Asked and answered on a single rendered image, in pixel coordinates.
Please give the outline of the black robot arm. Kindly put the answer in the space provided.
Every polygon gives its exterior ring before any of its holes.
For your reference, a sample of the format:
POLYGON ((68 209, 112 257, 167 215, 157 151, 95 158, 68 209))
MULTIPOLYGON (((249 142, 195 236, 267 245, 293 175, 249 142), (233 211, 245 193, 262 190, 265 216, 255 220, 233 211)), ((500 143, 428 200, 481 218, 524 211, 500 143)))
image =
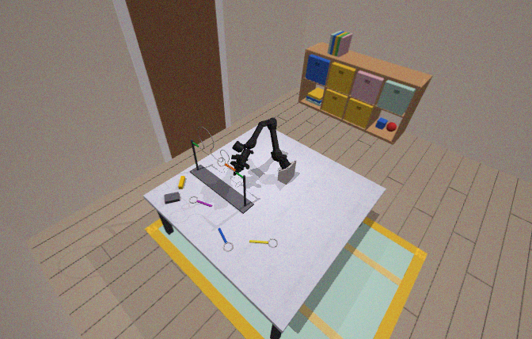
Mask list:
POLYGON ((285 154, 282 154, 282 151, 279 148, 279 143, 278 143, 277 134, 276 134, 277 120, 275 118, 273 118, 273 117, 271 119, 269 119, 269 120, 261 121, 257 125, 256 130, 253 133, 252 137, 247 141, 246 144, 243 145, 242 143, 237 141, 233 145, 232 149, 234 149, 238 153, 240 153, 240 152, 242 152, 242 153, 240 154, 241 156, 239 154, 232 155, 231 159, 234 159, 234 160, 235 159, 236 160, 240 159, 239 161, 241 162, 242 155, 245 155, 246 157, 249 157, 250 154, 254 154, 253 150, 250 150, 250 149, 252 149, 252 148, 254 148, 256 146, 257 138, 258 138, 260 132, 262 131, 263 127, 268 127, 268 129, 270 131, 270 134, 271 134, 272 148, 273 148, 273 151, 271 152, 272 159, 274 161, 279 162, 279 165, 281 166, 282 169, 286 169, 291 163, 289 163, 289 161, 287 160, 287 156, 285 154))

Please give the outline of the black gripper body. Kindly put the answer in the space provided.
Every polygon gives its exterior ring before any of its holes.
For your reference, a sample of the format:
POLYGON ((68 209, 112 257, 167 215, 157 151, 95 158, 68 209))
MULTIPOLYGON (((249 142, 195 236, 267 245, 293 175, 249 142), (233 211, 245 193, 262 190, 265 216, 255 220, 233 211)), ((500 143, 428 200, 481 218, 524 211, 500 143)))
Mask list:
MULTIPOLYGON (((240 160, 240 159, 239 159, 240 160)), ((233 166, 233 165, 239 165, 240 167, 242 167, 244 169, 244 167, 248 170, 249 169, 249 164, 246 163, 246 161, 248 161, 248 157, 246 157, 245 155, 242 155, 242 160, 241 162, 239 160, 236 160, 236 161, 231 161, 230 164, 233 166)))

